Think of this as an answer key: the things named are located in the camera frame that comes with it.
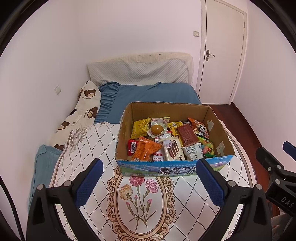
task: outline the black cable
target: black cable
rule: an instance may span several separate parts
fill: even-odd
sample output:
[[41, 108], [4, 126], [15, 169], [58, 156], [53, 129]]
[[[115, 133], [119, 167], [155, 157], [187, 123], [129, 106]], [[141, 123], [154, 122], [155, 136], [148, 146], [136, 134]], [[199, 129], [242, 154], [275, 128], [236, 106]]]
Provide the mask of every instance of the black cable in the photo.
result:
[[0, 176], [0, 185], [1, 185], [1, 187], [2, 187], [2, 189], [4, 191], [4, 193], [5, 193], [8, 201], [9, 201], [10, 206], [11, 206], [13, 216], [15, 217], [15, 223], [17, 225], [17, 229], [18, 229], [19, 234], [20, 234], [20, 239], [21, 239], [21, 241], [26, 241], [25, 237], [24, 237], [24, 233], [22, 232], [22, 227], [20, 225], [20, 219], [19, 219], [19, 217], [17, 215], [17, 209], [15, 208], [15, 204], [13, 203], [11, 195], [10, 195], [4, 181], [2, 180], [1, 176]]

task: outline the silver screw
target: silver screw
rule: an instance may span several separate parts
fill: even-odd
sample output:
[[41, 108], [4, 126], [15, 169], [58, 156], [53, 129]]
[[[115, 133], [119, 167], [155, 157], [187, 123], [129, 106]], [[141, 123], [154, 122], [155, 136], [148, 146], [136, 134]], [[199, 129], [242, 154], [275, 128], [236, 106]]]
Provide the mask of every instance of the silver screw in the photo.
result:
[[256, 184], [256, 188], [261, 190], [262, 189], [262, 185], [261, 184]]
[[39, 184], [38, 186], [37, 186], [37, 189], [38, 190], [41, 190], [43, 188], [43, 184]]
[[234, 187], [236, 185], [235, 181], [228, 181], [228, 185], [231, 186], [231, 187]]
[[64, 182], [64, 186], [65, 186], [65, 187], [68, 187], [68, 186], [71, 185], [71, 183], [72, 183], [72, 182], [71, 182], [70, 180], [67, 180], [67, 181]]

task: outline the door handle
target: door handle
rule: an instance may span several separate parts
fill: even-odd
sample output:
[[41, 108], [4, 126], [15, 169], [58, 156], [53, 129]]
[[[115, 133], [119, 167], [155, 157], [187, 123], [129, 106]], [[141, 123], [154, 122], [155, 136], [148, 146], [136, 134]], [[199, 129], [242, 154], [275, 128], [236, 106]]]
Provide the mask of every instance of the door handle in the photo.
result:
[[215, 57], [215, 55], [213, 55], [213, 54], [210, 54], [210, 51], [209, 51], [209, 50], [207, 50], [207, 54], [206, 54], [206, 56], [205, 56], [205, 60], [206, 60], [206, 61], [208, 61], [208, 60], [209, 60], [209, 56], [214, 56], [214, 57]]

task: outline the ornate oval frame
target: ornate oval frame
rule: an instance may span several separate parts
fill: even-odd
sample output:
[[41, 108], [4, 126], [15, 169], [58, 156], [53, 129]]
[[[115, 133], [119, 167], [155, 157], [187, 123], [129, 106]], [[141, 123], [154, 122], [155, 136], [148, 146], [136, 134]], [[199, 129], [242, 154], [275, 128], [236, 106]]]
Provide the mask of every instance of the ornate oval frame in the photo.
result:
[[168, 234], [171, 224], [176, 219], [173, 180], [169, 177], [156, 177], [163, 196], [163, 209], [159, 222], [147, 233], [138, 234], [129, 230], [122, 222], [118, 208], [117, 195], [119, 184], [123, 179], [120, 168], [114, 170], [114, 177], [108, 181], [108, 207], [106, 217], [113, 223], [112, 229], [122, 241], [160, 241]]

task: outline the door frame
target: door frame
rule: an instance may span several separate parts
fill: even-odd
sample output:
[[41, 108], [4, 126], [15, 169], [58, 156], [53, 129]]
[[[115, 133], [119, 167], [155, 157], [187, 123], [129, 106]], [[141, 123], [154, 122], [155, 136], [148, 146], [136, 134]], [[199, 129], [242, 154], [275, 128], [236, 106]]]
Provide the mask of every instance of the door frame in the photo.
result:
[[[247, 29], [248, 29], [247, 13], [244, 12], [243, 10], [231, 5], [230, 3], [223, 1], [223, 0], [213, 0], [213, 1], [222, 3], [228, 7], [231, 7], [234, 10], [236, 10], [244, 15], [244, 38], [243, 38], [243, 44], [242, 44], [242, 55], [241, 55], [241, 59], [239, 62], [239, 69], [237, 71], [237, 77], [235, 79], [232, 93], [231, 93], [231, 96], [230, 96], [229, 102], [228, 102], [228, 104], [230, 104], [235, 96], [235, 92], [237, 90], [239, 79], [242, 74], [242, 67], [244, 65], [246, 45], [247, 45]], [[197, 84], [196, 84], [196, 88], [195, 88], [195, 91], [198, 95], [200, 93], [200, 87], [201, 87], [201, 82], [202, 82], [202, 73], [203, 73], [203, 68], [204, 68], [204, 63], [205, 63], [205, 46], [206, 46], [206, 39], [207, 39], [207, 5], [206, 5], [206, 0], [201, 0], [200, 3], [201, 3], [202, 31], [201, 31], [201, 45], [200, 45], [200, 62], [199, 62], [198, 75], [197, 75]]]

